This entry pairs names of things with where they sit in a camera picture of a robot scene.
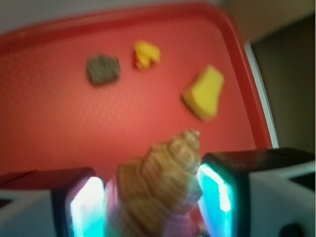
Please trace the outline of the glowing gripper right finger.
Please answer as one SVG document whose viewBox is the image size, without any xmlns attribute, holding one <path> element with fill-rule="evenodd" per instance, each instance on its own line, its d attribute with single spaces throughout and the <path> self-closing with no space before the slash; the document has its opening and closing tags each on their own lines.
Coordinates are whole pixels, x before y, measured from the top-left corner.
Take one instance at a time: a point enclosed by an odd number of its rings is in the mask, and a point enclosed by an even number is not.
<svg viewBox="0 0 316 237">
<path fill-rule="evenodd" d="M 207 153 L 198 201 L 211 237 L 313 237 L 316 158 L 293 148 Z"/>
</svg>

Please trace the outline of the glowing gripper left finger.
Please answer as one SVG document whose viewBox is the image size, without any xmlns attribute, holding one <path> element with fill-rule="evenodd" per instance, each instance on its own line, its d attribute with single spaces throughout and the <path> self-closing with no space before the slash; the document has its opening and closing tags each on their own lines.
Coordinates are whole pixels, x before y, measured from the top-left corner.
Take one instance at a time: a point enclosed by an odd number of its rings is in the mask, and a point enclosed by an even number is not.
<svg viewBox="0 0 316 237">
<path fill-rule="evenodd" d="M 103 237 L 105 185 L 92 168 L 0 176 L 2 237 Z"/>
</svg>

